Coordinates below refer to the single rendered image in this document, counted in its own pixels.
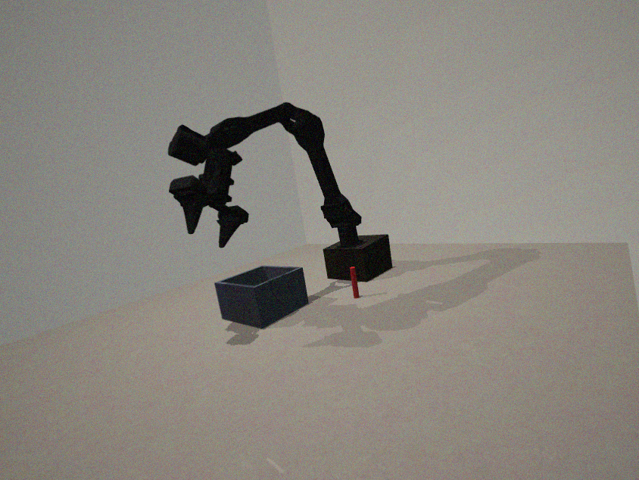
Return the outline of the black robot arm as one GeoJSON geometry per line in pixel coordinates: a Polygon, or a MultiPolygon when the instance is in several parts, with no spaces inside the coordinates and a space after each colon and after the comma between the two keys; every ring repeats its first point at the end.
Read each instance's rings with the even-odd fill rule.
{"type": "Polygon", "coordinates": [[[358,246],[357,228],[361,215],[353,210],[349,200],[340,193],[326,155],[323,123],[311,112],[284,102],[277,107],[250,117],[233,117],[218,123],[203,136],[187,126],[180,125],[168,147],[168,155],[197,166],[220,167],[231,175],[232,165],[242,161],[236,151],[227,148],[238,144],[258,130],[280,123],[296,138],[298,144],[308,153],[320,188],[324,195],[321,210],[332,228],[338,228],[341,244],[337,248],[358,246]],[[291,120],[290,120],[291,119],[291,120]],[[293,122],[294,120],[295,122],[293,122]]]}

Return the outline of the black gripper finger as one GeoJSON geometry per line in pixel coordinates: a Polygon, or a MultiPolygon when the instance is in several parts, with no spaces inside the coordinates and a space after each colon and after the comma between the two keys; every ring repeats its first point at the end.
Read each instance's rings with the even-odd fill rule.
{"type": "Polygon", "coordinates": [[[189,234],[194,234],[201,217],[206,197],[199,192],[187,192],[173,196],[183,207],[189,234]]]}
{"type": "Polygon", "coordinates": [[[245,221],[235,217],[217,220],[217,222],[220,225],[219,248],[224,248],[234,231],[236,231],[241,224],[244,224],[245,221]]]}

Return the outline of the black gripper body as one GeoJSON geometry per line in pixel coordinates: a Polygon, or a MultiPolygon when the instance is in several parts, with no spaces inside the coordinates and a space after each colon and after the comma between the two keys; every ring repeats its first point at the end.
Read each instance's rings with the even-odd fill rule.
{"type": "Polygon", "coordinates": [[[199,192],[206,197],[205,204],[218,211],[218,219],[229,219],[238,217],[248,222],[248,212],[238,205],[226,206],[226,202],[232,201],[228,195],[229,186],[234,185],[234,180],[230,178],[230,173],[220,167],[207,167],[199,177],[184,176],[173,179],[170,183],[169,192],[173,195],[187,192],[199,192]],[[203,181],[201,181],[201,180],[203,181]]]}

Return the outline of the red peg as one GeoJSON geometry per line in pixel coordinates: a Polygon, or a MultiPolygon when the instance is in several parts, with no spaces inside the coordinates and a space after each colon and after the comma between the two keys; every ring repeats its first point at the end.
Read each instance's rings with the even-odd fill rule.
{"type": "Polygon", "coordinates": [[[351,272],[351,282],[352,282],[352,287],[353,287],[353,293],[354,293],[354,298],[359,298],[359,291],[358,291],[358,285],[357,285],[357,275],[356,275],[356,270],[355,267],[350,267],[350,272],[351,272]]]}

